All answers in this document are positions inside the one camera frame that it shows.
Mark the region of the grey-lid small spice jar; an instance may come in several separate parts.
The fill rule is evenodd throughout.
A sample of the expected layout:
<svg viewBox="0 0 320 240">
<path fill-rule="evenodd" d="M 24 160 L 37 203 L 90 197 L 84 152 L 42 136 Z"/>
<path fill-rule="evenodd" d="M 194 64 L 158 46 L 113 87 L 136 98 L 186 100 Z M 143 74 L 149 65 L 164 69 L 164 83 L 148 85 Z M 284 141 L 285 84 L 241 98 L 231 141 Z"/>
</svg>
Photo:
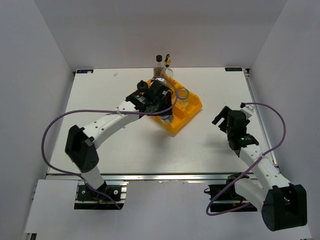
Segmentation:
<svg viewBox="0 0 320 240">
<path fill-rule="evenodd" d="M 171 124 L 174 119 L 174 117 L 172 115 L 161 115 L 161 116 L 159 116 L 159 118 L 161 119 L 161 121 L 164 124 Z"/>
</svg>

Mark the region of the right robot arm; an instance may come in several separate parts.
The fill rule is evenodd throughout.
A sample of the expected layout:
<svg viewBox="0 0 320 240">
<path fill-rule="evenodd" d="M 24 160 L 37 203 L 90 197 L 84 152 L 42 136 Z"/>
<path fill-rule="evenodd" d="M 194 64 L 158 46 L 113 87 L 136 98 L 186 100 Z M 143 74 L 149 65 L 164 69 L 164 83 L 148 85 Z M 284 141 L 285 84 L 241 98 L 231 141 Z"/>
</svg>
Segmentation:
<svg viewBox="0 0 320 240">
<path fill-rule="evenodd" d="M 241 103 L 239 110 L 225 106 L 212 121 L 226 133 L 230 149 L 248 168 L 227 178 L 225 187 L 211 197 L 206 214 L 216 216 L 212 205 L 226 194 L 233 200 L 241 197 L 247 201 L 230 209 L 231 212 L 252 205 L 272 232 L 305 226 L 308 222 L 305 188 L 285 178 L 268 159 L 273 149 L 263 152 L 256 138 L 247 132 L 253 106 L 253 102 Z"/>
</svg>

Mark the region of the dark sauce bottle black cap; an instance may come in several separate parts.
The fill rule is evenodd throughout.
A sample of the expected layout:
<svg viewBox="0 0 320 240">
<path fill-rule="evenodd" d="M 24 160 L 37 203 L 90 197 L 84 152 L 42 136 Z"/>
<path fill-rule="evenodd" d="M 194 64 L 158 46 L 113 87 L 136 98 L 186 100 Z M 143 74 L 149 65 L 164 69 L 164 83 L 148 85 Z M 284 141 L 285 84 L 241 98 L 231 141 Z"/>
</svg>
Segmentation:
<svg viewBox="0 0 320 240">
<path fill-rule="evenodd" d="M 164 69 L 162 55 L 158 54 L 155 60 L 156 60 L 156 63 L 155 63 L 155 66 L 153 67 L 153 76 L 159 77 L 161 76 L 162 70 Z"/>
</svg>

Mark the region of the clear oil bottle gold spout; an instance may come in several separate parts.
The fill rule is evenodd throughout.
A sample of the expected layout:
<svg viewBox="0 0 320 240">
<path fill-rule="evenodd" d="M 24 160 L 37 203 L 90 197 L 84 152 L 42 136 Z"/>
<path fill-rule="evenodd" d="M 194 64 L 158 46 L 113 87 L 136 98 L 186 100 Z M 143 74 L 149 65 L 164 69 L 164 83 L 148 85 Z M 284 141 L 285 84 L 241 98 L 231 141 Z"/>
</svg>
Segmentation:
<svg viewBox="0 0 320 240">
<path fill-rule="evenodd" d="M 164 68 L 161 71 L 161 76 L 168 77 L 168 78 L 174 77 L 174 72 L 171 68 L 171 56 L 169 53 L 165 57 Z"/>
</svg>

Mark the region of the black-cap spice jar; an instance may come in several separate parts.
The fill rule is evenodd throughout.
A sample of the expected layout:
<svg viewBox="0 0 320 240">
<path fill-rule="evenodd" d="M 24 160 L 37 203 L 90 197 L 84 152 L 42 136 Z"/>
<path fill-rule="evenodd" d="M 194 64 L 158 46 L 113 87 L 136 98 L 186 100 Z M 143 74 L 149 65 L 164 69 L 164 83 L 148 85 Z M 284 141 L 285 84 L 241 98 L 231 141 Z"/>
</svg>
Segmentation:
<svg viewBox="0 0 320 240">
<path fill-rule="evenodd" d="M 145 93 L 149 89 L 149 85 L 146 81 L 140 80 L 137 83 L 136 88 L 139 93 Z"/>
</svg>

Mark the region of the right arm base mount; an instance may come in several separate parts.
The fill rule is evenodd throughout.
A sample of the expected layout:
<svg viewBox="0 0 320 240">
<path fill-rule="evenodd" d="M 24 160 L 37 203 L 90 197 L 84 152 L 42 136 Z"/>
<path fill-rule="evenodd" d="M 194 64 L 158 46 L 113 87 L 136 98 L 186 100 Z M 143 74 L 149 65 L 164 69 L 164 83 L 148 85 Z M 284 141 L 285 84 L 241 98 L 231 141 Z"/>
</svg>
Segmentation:
<svg viewBox="0 0 320 240">
<path fill-rule="evenodd" d="M 231 183 L 234 179 L 241 175 L 241 172 L 229 175 L 224 184 L 210 184 L 204 189 L 204 193 L 209 195 L 211 201 L 224 187 Z M 235 192 L 235 186 L 231 186 L 228 190 L 223 192 L 210 206 L 210 213 L 221 213 L 232 210 L 234 208 L 242 207 L 247 204 L 247 200 Z"/>
</svg>

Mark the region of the clear glass jar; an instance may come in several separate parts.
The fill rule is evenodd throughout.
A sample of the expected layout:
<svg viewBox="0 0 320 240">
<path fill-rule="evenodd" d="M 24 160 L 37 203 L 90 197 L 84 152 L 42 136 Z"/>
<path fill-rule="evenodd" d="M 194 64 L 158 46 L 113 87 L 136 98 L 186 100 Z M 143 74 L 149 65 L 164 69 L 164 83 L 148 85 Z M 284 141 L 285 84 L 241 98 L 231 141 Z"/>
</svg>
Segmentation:
<svg viewBox="0 0 320 240">
<path fill-rule="evenodd" d="M 177 90 L 177 95 L 176 95 L 177 102 L 176 103 L 180 107 L 186 109 L 187 106 L 189 105 L 189 96 L 190 96 L 190 92 L 186 88 L 184 88 L 184 87 L 179 88 Z"/>
</svg>

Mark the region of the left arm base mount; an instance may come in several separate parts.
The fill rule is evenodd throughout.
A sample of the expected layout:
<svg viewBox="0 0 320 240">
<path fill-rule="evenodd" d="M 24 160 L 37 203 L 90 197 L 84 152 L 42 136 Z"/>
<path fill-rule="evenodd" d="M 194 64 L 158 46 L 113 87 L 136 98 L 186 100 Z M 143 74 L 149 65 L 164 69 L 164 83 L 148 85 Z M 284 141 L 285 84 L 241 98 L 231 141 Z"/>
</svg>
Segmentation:
<svg viewBox="0 0 320 240">
<path fill-rule="evenodd" d="M 92 191 L 85 184 L 78 184 L 74 200 L 75 210 L 121 210 L 127 193 L 125 184 L 107 184 L 104 194 Z"/>
</svg>

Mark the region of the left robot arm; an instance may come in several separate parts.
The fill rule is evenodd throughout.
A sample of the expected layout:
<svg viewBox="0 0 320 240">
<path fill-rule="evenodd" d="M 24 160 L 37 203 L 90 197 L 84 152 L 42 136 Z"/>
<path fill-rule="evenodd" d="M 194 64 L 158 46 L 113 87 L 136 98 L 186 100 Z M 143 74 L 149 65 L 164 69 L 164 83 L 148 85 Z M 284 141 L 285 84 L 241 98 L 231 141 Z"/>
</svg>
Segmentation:
<svg viewBox="0 0 320 240">
<path fill-rule="evenodd" d="M 150 83 L 141 80 L 137 90 L 128 95 L 114 110 L 83 127 L 72 126 L 67 135 L 65 153 L 89 185 L 88 193 L 99 200 L 105 196 L 106 183 L 97 167 L 97 149 L 110 136 L 143 116 L 159 116 L 166 123 L 173 121 L 172 96 L 176 87 L 166 77 L 153 77 Z"/>
</svg>

